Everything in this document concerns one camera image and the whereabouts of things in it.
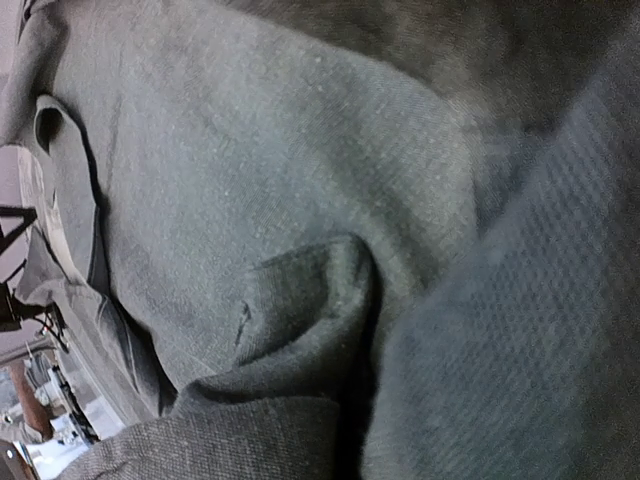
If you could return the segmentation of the grey garment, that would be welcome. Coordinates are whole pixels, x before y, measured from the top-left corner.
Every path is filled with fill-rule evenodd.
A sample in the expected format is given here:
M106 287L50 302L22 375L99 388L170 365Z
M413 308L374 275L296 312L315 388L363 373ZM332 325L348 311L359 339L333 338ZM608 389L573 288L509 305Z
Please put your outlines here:
M63 478L638 477L637 2L9 8Z

